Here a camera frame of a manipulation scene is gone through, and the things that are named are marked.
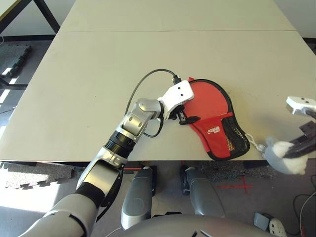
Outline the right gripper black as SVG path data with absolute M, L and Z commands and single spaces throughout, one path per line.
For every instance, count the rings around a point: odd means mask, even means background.
M 284 158 L 299 158 L 316 150 L 316 123 L 309 121 L 299 128 L 304 135 L 290 141 L 294 146 L 288 149 Z

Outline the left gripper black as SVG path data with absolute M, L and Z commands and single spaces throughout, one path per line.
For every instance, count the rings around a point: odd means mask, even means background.
M 179 119 L 180 125 L 192 124 L 200 120 L 200 117 L 197 117 L 197 116 L 192 116 L 192 117 L 187 118 L 183 112 L 184 108 L 185 108 L 184 105 L 178 105 L 177 107 L 175 107 L 175 109 L 171 111 L 171 119 L 172 120 Z

